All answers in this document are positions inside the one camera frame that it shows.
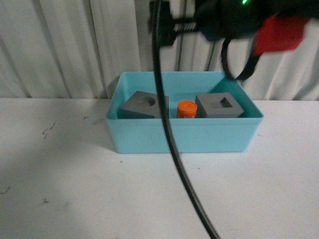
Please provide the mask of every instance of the circular hole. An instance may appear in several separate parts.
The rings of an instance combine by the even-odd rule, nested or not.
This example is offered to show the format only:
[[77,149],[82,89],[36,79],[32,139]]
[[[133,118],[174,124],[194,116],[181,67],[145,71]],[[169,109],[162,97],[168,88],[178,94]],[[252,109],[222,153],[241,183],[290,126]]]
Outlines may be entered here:
[[156,103],[155,99],[148,96],[142,97],[140,100],[140,105],[143,105],[143,106],[151,107],[155,105],[155,103]]

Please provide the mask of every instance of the white tabletop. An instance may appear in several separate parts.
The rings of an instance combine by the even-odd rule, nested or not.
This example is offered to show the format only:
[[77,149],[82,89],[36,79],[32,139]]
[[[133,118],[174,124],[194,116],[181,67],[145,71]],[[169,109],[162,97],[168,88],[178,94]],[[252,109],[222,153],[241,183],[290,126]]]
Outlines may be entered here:
[[[209,238],[169,154],[115,152],[109,103],[0,99],[1,239]],[[319,102],[256,104],[246,152],[182,155],[193,186],[222,239],[318,239]]]

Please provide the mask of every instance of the black cable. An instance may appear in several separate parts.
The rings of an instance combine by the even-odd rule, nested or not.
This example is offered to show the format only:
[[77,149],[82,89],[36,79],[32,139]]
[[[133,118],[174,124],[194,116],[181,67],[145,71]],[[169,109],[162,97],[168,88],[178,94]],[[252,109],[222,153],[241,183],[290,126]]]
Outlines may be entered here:
[[231,39],[226,38],[223,42],[223,47],[221,49],[221,64],[223,66],[223,69],[225,71],[225,75],[229,80],[241,80],[245,81],[249,77],[253,75],[256,69],[256,65],[259,61],[260,56],[254,56],[254,51],[250,53],[250,56],[248,58],[248,61],[246,63],[246,66],[244,70],[240,73],[240,75],[235,78],[233,74],[229,70],[228,66],[228,60],[227,60],[227,54],[228,54],[228,45],[231,42]]
[[155,82],[156,88],[158,92],[158,99],[159,99],[159,108],[160,108],[160,115],[167,139],[167,143],[175,163],[176,169],[180,176],[180,179],[185,187],[185,190],[188,193],[188,196],[201,220],[203,223],[207,233],[209,234],[210,238],[212,239],[220,239],[217,231],[213,227],[212,223],[210,222],[208,216],[206,215],[204,208],[202,207],[192,185],[187,176],[187,173],[184,169],[182,160],[179,156],[178,149],[176,143],[173,138],[173,134],[171,131],[170,122],[167,115],[167,105],[165,102],[164,97],[164,90],[163,84],[161,79],[161,70],[160,70],[160,45],[159,45],[159,18],[160,18],[160,8],[161,8],[162,0],[155,0],[154,9],[153,9],[153,20],[152,20],[152,50],[153,50],[153,65],[154,65],[154,75],[155,75]]

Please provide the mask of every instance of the block with square hole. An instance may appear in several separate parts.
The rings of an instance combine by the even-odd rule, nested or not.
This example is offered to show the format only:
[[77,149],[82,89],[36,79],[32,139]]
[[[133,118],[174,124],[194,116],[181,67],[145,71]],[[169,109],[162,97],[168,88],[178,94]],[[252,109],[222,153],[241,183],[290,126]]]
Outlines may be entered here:
[[[165,96],[168,113],[168,96]],[[119,119],[160,119],[157,94],[136,91],[118,110]]]
[[197,118],[237,118],[244,113],[230,93],[196,95]]

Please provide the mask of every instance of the black mark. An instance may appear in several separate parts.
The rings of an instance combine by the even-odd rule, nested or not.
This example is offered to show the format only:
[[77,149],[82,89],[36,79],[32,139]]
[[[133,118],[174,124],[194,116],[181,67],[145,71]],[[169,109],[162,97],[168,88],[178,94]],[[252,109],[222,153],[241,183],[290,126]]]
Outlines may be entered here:
[[8,189],[5,192],[0,192],[0,194],[6,194],[10,189],[10,186],[8,187]]
[[42,132],[42,134],[44,134],[45,135],[45,137],[43,138],[43,139],[45,139],[47,136],[48,136],[48,134],[46,133],[48,130],[51,130],[51,129],[53,129],[53,127],[55,126],[55,123],[56,122],[54,122],[54,124],[52,125],[52,127],[51,128],[47,128],[45,131],[43,131]]

